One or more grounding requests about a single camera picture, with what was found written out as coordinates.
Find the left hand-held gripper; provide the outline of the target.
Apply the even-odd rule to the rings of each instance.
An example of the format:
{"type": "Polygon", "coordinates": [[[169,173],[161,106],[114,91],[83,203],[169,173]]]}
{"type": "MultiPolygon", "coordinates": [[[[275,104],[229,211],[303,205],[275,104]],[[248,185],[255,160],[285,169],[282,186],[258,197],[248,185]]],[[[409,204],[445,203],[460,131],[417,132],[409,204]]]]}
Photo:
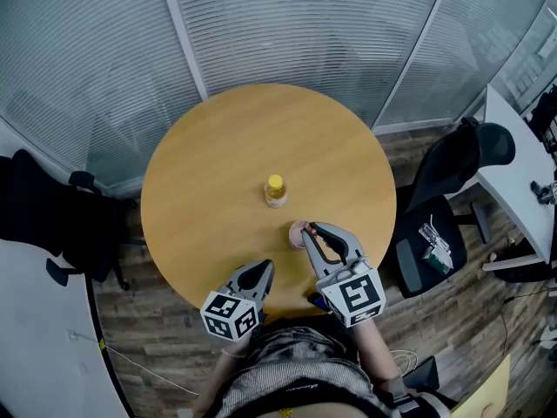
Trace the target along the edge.
{"type": "Polygon", "coordinates": [[[237,268],[224,286],[209,293],[200,310],[207,333],[238,342],[259,328],[273,277],[269,259],[237,268]]]}

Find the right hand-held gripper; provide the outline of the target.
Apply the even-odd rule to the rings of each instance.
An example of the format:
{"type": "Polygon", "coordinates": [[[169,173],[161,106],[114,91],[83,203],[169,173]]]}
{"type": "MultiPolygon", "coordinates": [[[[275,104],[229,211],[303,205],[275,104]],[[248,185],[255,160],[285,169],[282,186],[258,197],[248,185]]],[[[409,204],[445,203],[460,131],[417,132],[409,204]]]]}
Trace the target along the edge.
{"type": "Polygon", "coordinates": [[[311,230],[339,259],[325,256],[318,241],[302,232],[305,250],[319,281],[326,305],[345,327],[354,327],[383,313],[386,296],[376,268],[371,267],[355,235],[325,222],[311,222],[311,230]]]}

